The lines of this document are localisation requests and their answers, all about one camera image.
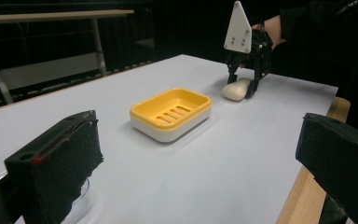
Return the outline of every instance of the yellow tray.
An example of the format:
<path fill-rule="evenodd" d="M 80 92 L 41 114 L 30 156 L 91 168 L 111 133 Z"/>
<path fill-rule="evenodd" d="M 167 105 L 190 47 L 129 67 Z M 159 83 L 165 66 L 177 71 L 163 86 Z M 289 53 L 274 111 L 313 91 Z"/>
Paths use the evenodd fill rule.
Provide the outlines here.
<path fill-rule="evenodd" d="M 194 91 L 174 88 L 131 108 L 132 126 L 160 142 L 169 142 L 211 114 L 212 100 Z"/>

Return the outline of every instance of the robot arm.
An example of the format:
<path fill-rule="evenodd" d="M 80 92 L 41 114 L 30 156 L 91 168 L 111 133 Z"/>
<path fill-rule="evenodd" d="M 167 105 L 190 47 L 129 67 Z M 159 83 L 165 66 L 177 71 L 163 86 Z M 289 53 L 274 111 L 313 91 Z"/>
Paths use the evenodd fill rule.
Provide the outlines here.
<path fill-rule="evenodd" d="M 264 22 L 260 23 L 259 30 L 252 29 L 240 1 L 234 3 L 224 48 L 230 51 L 226 60 L 228 85 L 237 81 L 235 72 L 242 63 L 254 63 L 255 77 L 247 82 L 249 86 L 244 96 L 251 98 L 260 79 L 271 70 L 272 41 L 264 31 Z"/>

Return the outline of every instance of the yellow soap dish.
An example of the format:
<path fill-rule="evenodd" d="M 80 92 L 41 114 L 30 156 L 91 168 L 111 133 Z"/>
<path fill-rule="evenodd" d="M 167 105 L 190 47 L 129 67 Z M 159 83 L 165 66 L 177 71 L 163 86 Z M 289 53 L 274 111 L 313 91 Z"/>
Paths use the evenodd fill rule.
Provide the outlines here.
<path fill-rule="evenodd" d="M 133 105 L 131 124 L 159 142 L 171 142 L 207 119 L 211 107 L 208 96 L 174 88 Z"/>

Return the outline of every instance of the white tabletop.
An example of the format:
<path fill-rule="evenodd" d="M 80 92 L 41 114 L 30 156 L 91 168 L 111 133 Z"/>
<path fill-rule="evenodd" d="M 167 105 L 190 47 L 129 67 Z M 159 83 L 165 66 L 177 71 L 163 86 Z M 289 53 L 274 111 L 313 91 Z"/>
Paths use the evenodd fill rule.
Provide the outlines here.
<path fill-rule="evenodd" d="M 225 64 L 180 55 L 1 107 L 0 161 L 92 109 L 104 162 L 68 223 L 275 223 L 301 167 L 303 116 L 325 115 L 337 88 L 268 75 L 252 99 L 233 102 L 221 95 L 227 78 Z M 175 87 L 211 97 L 211 116 L 168 144 L 131 126 L 132 105 Z"/>

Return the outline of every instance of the black sleeve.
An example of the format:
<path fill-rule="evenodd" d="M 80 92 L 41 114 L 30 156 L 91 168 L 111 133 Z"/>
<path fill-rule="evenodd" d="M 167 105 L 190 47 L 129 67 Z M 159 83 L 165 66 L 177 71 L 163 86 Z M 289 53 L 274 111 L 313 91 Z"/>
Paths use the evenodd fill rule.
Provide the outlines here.
<path fill-rule="evenodd" d="M 348 3 L 356 4 L 358 0 L 309 2 L 304 7 L 282 9 L 282 38 L 358 70 L 358 5 L 348 7 Z"/>

